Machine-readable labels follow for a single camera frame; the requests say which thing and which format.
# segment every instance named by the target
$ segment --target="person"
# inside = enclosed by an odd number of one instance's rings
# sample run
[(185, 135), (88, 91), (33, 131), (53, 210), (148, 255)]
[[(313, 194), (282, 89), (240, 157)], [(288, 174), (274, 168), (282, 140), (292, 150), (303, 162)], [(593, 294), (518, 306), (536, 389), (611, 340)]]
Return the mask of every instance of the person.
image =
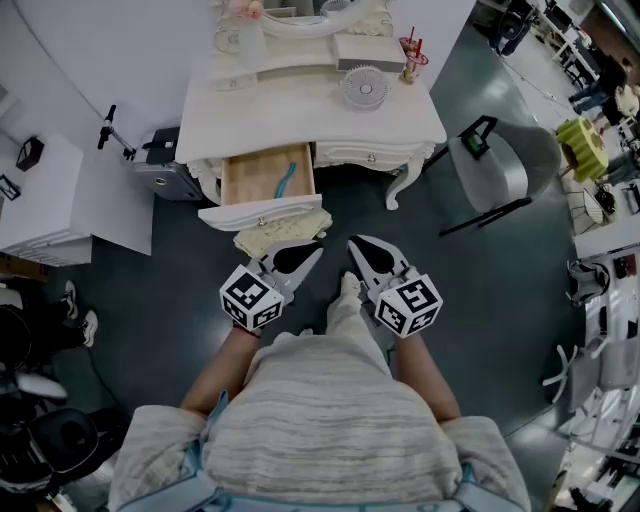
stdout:
[[(511, 2), (509, 10), (497, 19), (489, 46), (498, 55), (511, 55), (531, 29), (535, 13), (535, 9), (523, 0)], [(500, 49), (503, 39), (507, 39), (507, 42)]]
[[(419, 334), (396, 340), (395, 381), (361, 316), (359, 294), (359, 280), (347, 272), (322, 336), (282, 333), (258, 350), (260, 334), (234, 326), (179, 409), (138, 408), (109, 509), (150, 510), (141, 503), (167, 486), (174, 492), (171, 484), (198, 460), (201, 480), (287, 502), (288, 511), (302, 503), (443, 500), (470, 474), (510, 500), (510, 510), (530, 510), (496, 424), (462, 417)], [(198, 440), (200, 456), (192, 459)]]
[(608, 55), (600, 78), (569, 98), (570, 103), (575, 103), (573, 111), (580, 115), (602, 105), (614, 95), (618, 87), (626, 85), (628, 74), (631, 71), (633, 71), (633, 65), (629, 59), (622, 59), (622, 65), (620, 65), (611, 55)]
[(80, 327), (62, 324), (78, 318), (76, 293), (73, 282), (67, 281), (64, 295), (56, 303), (26, 309), (0, 304), (3, 339), (11, 340), (11, 343), (1, 345), (0, 361), (8, 367), (18, 368), (47, 353), (83, 345), (91, 347), (98, 330), (95, 311), (87, 312)]
[(602, 112), (592, 121), (598, 129), (598, 123), (606, 118), (607, 121), (600, 127), (600, 135), (612, 126), (618, 126), (623, 119), (638, 115), (640, 110), (638, 96), (640, 96), (638, 85), (634, 85), (633, 88), (625, 85), (616, 89), (615, 95), (604, 102)]
[(615, 187), (640, 177), (637, 151), (637, 148), (632, 147), (629, 151), (625, 151), (612, 159), (607, 167), (607, 174), (602, 178), (598, 178), (596, 184), (601, 186), (608, 183)]

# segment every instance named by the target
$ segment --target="open drawer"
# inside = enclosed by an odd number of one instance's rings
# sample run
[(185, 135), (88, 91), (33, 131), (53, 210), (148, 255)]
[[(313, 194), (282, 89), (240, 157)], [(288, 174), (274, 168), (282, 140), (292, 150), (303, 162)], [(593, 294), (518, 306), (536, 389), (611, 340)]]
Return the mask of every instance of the open drawer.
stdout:
[[(276, 189), (290, 164), (296, 169), (276, 199)], [(222, 204), (200, 210), (198, 216), (222, 231), (261, 226), (273, 220), (307, 213), (322, 207), (316, 194), (309, 144), (258, 151), (224, 160)]]

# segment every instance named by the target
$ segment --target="box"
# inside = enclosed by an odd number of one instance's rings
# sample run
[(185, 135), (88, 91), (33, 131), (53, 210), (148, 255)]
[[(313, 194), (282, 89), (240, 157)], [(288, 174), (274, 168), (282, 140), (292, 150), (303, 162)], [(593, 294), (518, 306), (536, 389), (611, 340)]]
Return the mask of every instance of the box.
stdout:
[(284, 297), (242, 265), (220, 288), (222, 309), (253, 331), (282, 315)]
[(425, 274), (380, 293), (375, 318), (406, 338), (431, 325), (442, 303), (438, 290)]

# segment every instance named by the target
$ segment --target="yellow object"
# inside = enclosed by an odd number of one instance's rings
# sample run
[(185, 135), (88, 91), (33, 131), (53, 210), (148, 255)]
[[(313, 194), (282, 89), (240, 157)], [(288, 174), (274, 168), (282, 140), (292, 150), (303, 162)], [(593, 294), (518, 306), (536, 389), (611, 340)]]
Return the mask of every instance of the yellow object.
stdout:
[(575, 161), (569, 161), (569, 166), (575, 171), (577, 182), (596, 179), (607, 172), (609, 156), (602, 137), (589, 120), (579, 117), (567, 121), (556, 131), (556, 138), (559, 143), (569, 146), (575, 156)]
[(265, 226), (243, 229), (233, 239), (236, 247), (252, 258), (261, 258), (276, 242), (311, 240), (329, 229), (333, 220), (326, 210), (314, 210), (285, 219), (268, 222)]

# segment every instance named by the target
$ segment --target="white vanity table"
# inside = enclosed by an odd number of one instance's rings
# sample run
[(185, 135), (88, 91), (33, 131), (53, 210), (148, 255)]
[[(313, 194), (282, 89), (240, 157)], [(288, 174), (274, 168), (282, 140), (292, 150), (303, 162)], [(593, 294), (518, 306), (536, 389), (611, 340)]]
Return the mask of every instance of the white vanity table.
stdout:
[[(340, 83), (345, 74), (336, 70), (333, 48), (335, 32), (362, 34), (359, 41), (365, 44), (389, 37), (393, 31), (385, 6), (384, 0), (356, 0), (317, 23), (268, 15), (261, 22), (240, 22), (261, 25), (266, 36), (255, 31), (247, 36), (246, 25), (238, 29), (222, 20), (218, 33), (224, 35), (225, 52), (213, 56), (210, 74), (192, 76), (176, 153), (220, 205), (201, 210), (202, 220), (237, 231), (319, 208), (322, 196), (315, 192), (313, 168), (346, 163), (374, 171), (407, 164), (387, 192), (387, 208), (398, 208), (397, 194), (418, 178), (435, 145), (446, 141), (445, 130), (426, 87), (402, 83), (397, 74), (390, 76), (390, 91), (378, 110), (348, 109)], [(254, 48), (241, 43), (234, 48), (233, 36), (258, 41), (259, 58), (243, 55)], [(395, 43), (395, 36), (388, 42)], [(284, 146), (295, 157), (281, 158), (276, 149), (264, 158), (256, 153)], [(302, 176), (284, 197), (274, 199), (292, 161)], [(243, 187), (249, 191), (237, 193)]]

